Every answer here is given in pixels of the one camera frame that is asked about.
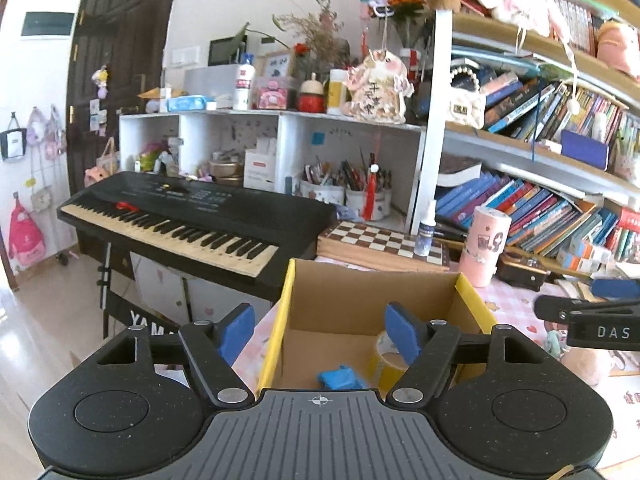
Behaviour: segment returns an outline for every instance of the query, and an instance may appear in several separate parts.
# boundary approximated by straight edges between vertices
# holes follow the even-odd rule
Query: baseboard
[[[75,254],[79,254],[80,249],[78,248],[78,244],[75,244],[69,248],[64,249],[64,251],[72,251]],[[28,269],[24,269],[21,272],[16,272],[15,281],[18,283],[18,287],[20,287],[28,282],[31,278],[43,274],[44,272],[46,272],[46,270],[56,265],[60,265],[60,263],[56,259],[56,254],[52,254],[44,260],[40,260],[37,264],[33,264]]]

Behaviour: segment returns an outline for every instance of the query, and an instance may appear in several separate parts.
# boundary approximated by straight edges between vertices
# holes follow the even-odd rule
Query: metal screw
[[[242,388],[225,388],[218,392],[218,400],[226,404],[237,404],[245,400],[249,394]]]
[[[397,402],[402,402],[403,404],[415,404],[416,402],[420,402],[424,395],[420,390],[416,390],[415,388],[398,388],[393,392],[392,397]]]

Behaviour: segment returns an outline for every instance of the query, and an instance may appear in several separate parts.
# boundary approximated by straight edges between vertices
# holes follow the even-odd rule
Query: light switch
[[[200,62],[200,47],[188,46],[177,48],[171,52],[171,66],[187,66]]]

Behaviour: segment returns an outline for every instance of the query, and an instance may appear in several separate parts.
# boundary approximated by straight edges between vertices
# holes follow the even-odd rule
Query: gray ribbed plate
[[[481,438],[480,435],[470,438]],[[213,418],[201,441],[138,480],[498,480],[438,439],[427,419],[373,391],[267,391],[248,410]],[[571,480],[601,480],[583,471]],[[68,480],[48,472],[42,480]]]

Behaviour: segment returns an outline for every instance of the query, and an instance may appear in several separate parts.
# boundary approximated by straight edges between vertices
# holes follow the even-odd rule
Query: yellow tape roll
[[[386,332],[380,333],[369,364],[369,384],[377,388],[384,397],[407,368],[396,345],[391,342]]]

